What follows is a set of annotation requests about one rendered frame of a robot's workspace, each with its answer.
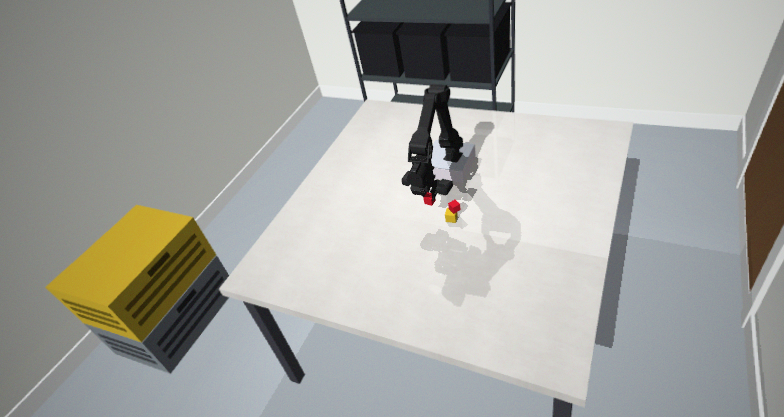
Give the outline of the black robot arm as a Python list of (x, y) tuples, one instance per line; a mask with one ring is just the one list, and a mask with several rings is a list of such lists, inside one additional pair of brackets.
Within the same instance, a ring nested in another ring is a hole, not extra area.
[[(439, 145), (441, 148), (445, 148), (446, 152), (443, 160), (457, 163), (463, 155), (459, 152), (459, 149), (463, 147), (463, 138), (452, 127), (447, 105), (449, 98), (450, 88), (448, 85), (430, 84), (424, 91), (419, 125), (413, 133), (408, 147), (408, 162), (412, 162), (412, 167), (407, 181), (411, 185), (410, 190), (414, 195), (423, 196), (431, 188), (430, 180), (425, 176), (432, 169), (433, 145), (430, 133), (435, 110), (441, 129), (438, 139)], [(412, 156), (412, 154), (417, 155)]]

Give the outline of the yellow cube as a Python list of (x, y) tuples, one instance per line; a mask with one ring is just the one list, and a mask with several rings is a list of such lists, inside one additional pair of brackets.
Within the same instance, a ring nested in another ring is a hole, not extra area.
[(445, 221), (446, 221), (446, 222), (456, 223), (457, 216), (458, 216), (458, 215), (457, 215), (457, 212), (453, 214), (453, 213), (452, 213), (452, 212), (449, 210), (449, 208), (447, 208), (447, 209), (446, 209), (446, 212), (445, 212)]

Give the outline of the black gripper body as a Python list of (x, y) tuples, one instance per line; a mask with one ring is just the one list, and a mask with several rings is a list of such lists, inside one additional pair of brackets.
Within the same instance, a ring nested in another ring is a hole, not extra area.
[[(451, 190), (451, 188), (453, 187), (453, 182), (451, 180), (446, 180), (446, 179), (434, 180), (436, 175), (433, 174), (433, 170), (434, 170), (434, 166), (432, 166), (432, 169), (427, 172), (425, 178), (429, 178), (432, 190), (437, 191), (438, 194), (447, 195), (449, 193), (449, 191)], [(407, 176), (408, 176), (409, 172), (410, 171), (407, 171), (405, 173), (405, 175), (402, 177), (402, 180), (401, 180), (402, 181), (402, 185), (410, 186), (410, 184), (407, 181)]]

